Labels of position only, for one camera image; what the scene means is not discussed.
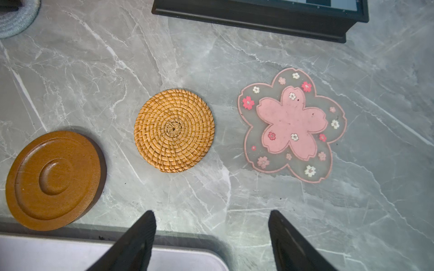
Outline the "woven rattan round coaster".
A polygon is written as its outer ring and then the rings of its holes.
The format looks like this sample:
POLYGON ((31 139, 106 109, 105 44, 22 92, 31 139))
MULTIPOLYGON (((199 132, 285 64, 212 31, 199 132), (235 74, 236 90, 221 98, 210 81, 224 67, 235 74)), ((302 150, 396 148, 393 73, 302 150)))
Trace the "woven rattan round coaster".
POLYGON ((184 89, 169 89, 152 96, 134 125, 134 141, 141 156, 165 173, 194 167, 208 153, 215 124, 209 106, 184 89))

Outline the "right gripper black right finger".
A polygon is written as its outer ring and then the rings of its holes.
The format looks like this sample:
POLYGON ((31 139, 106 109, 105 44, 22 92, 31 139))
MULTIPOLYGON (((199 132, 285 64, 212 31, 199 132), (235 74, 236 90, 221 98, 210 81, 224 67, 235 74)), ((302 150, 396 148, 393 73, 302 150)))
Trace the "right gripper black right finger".
POLYGON ((270 213, 269 232, 278 271, 337 271, 278 210, 270 213))

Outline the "pink flower silicone coaster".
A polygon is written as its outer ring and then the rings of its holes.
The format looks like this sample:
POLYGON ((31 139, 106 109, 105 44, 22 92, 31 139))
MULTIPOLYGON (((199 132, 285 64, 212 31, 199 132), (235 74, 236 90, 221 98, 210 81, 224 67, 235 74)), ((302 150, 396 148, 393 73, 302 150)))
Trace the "pink flower silicone coaster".
POLYGON ((331 145, 344 135, 347 119, 337 102, 317 94, 307 73, 286 68, 269 84, 250 84, 240 92, 237 107, 249 127, 244 153, 255 170, 288 169, 312 184, 328 178, 331 145))

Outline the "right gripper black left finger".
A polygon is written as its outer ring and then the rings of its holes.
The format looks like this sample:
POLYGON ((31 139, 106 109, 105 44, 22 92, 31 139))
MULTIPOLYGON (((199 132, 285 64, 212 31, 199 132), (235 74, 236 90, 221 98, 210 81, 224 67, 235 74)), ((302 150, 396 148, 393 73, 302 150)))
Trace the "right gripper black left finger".
POLYGON ((156 236, 156 228, 154 212, 145 212, 134 225, 88 269, 90 271, 147 270, 156 236))

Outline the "brown wooden round coaster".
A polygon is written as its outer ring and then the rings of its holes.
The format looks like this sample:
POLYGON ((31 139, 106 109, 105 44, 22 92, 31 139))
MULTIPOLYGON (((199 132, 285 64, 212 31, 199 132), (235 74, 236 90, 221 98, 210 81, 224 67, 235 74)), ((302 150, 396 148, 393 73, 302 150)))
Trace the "brown wooden round coaster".
POLYGON ((59 229, 97 203, 106 176, 104 154, 94 140, 50 132, 29 143, 13 162, 5 186, 7 206, 28 229, 59 229))

